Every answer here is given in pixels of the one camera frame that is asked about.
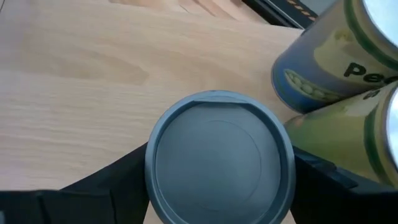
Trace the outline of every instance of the pea can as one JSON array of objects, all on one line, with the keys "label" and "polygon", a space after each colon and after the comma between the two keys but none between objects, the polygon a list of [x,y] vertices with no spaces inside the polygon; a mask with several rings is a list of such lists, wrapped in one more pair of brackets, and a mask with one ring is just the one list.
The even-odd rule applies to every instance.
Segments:
[{"label": "pea can", "polygon": [[292,144],[398,188],[398,82],[285,123]]},{"label": "pea can", "polygon": [[274,63],[272,84],[300,113],[398,80],[398,1],[337,0]]}]

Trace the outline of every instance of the can top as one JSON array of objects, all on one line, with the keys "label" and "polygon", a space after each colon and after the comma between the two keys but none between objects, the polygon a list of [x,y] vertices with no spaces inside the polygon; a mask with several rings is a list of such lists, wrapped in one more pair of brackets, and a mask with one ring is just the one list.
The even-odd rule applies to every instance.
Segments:
[{"label": "can top", "polygon": [[394,162],[396,171],[398,171],[398,88],[392,94],[387,109],[386,129],[389,156]]},{"label": "can top", "polygon": [[397,0],[363,0],[366,12],[373,24],[389,40],[398,47],[398,1]]},{"label": "can top", "polygon": [[148,194],[164,223],[280,223],[292,203],[294,154],[256,100],[205,91],[168,109],[150,135]]}]

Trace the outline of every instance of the black object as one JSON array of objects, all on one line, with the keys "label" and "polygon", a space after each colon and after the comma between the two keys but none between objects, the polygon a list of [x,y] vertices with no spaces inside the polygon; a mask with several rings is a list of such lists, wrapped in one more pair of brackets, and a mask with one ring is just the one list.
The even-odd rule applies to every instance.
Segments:
[{"label": "black object", "polygon": [[0,192],[0,224],[142,223],[146,144],[61,190]]},{"label": "black object", "polygon": [[318,15],[298,0],[243,0],[272,25],[306,29]]},{"label": "black object", "polygon": [[[0,224],[138,224],[148,197],[146,144],[62,190],[0,192]],[[397,223],[398,191],[295,149],[297,224]]]},{"label": "black object", "polygon": [[397,223],[398,191],[295,149],[297,224]]}]

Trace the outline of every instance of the can rim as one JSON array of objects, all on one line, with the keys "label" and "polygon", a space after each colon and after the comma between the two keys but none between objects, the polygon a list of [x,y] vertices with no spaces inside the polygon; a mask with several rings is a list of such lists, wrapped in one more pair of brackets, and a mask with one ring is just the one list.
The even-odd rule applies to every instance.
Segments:
[{"label": "can rim", "polygon": [[387,159],[395,168],[395,172],[398,173],[398,139],[394,138],[393,135],[398,136],[398,128],[392,130],[392,125],[396,124],[398,127],[398,83],[396,83],[395,90],[389,97],[389,102],[386,106],[386,119],[384,122],[383,131],[385,131],[386,137],[386,154]]},{"label": "can rim", "polygon": [[227,97],[230,99],[223,98],[222,100],[227,100],[232,103],[249,103],[253,106],[259,108],[268,118],[272,125],[278,130],[278,135],[285,149],[285,156],[281,159],[286,160],[286,171],[287,175],[285,175],[285,184],[281,187],[284,190],[282,200],[280,201],[280,208],[276,210],[274,209],[275,216],[271,223],[279,223],[287,214],[291,203],[293,201],[294,196],[294,185],[295,185],[295,162],[294,162],[294,154],[292,144],[290,142],[289,136],[284,129],[282,123],[277,119],[277,117],[273,114],[271,110],[262,105],[260,102],[248,97],[244,96],[240,93],[235,93],[231,91],[204,91],[201,93],[196,93],[194,95],[187,96],[182,100],[178,101],[176,104],[171,106],[158,120],[152,133],[150,134],[150,138],[148,140],[146,157],[145,157],[145,178],[147,184],[147,191],[152,203],[153,208],[156,213],[160,217],[160,219],[165,223],[173,223],[176,220],[176,216],[178,215],[174,213],[173,210],[167,205],[167,201],[162,196],[162,192],[159,189],[159,185],[157,182],[157,176],[155,174],[155,161],[156,161],[156,152],[157,145],[159,143],[159,139],[162,136],[165,128],[172,122],[172,120],[178,116],[183,111],[189,109],[190,104],[195,101],[200,101],[203,98],[209,97]]},{"label": "can rim", "polygon": [[[366,6],[364,4],[364,1],[358,1],[361,3],[361,7],[364,9],[366,14],[369,17],[369,23],[377,30],[379,35],[383,37],[385,41],[387,41],[389,44],[393,45],[395,48],[395,44],[393,44],[381,31],[380,28],[378,28],[377,25],[374,24],[374,21],[370,18],[368,9],[366,9]],[[346,21],[348,24],[348,27],[353,31],[356,40],[358,43],[362,46],[362,48],[370,55],[372,55],[378,62],[381,64],[393,69],[393,70],[398,70],[398,60],[392,58],[391,56],[385,54],[379,47],[377,47],[376,44],[373,43],[373,41],[367,37],[365,31],[361,28],[358,20],[356,19],[355,12],[354,12],[354,1],[352,0],[344,0],[344,12],[346,15]]]}]

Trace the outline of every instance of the can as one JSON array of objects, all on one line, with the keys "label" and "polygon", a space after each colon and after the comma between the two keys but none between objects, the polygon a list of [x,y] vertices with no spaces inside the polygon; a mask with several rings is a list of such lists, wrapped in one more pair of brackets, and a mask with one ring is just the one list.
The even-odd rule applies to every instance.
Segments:
[{"label": "can", "polygon": [[285,123],[292,144],[398,188],[398,82]]},{"label": "can", "polygon": [[292,144],[258,101],[230,91],[188,96],[148,140],[146,186],[164,223],[281,223],[293,201]]},{"label": "can", "polygon": [[398,1],[339,0],[274,63],[272,84],[308,113],[398,80]]}]

